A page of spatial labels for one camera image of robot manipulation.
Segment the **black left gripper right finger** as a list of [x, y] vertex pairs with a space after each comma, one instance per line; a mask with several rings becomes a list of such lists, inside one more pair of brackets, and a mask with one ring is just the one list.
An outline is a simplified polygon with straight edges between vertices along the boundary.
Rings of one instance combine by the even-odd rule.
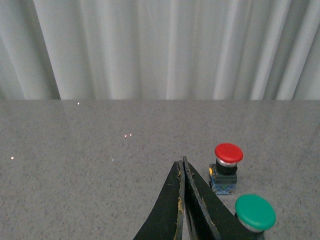
[[191, 240], [254, 240], [255, 234], [245, 228], [228, 210], [185, 156], [182, 158], [182, 164], [189, 238]]

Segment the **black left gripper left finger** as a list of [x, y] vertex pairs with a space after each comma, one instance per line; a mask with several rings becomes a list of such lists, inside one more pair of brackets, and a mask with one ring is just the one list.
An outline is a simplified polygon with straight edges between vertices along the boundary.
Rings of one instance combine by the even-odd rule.
[[160, 194], [135, 240], [181, 240], [185, 207], [183, 162], [173, 163]]

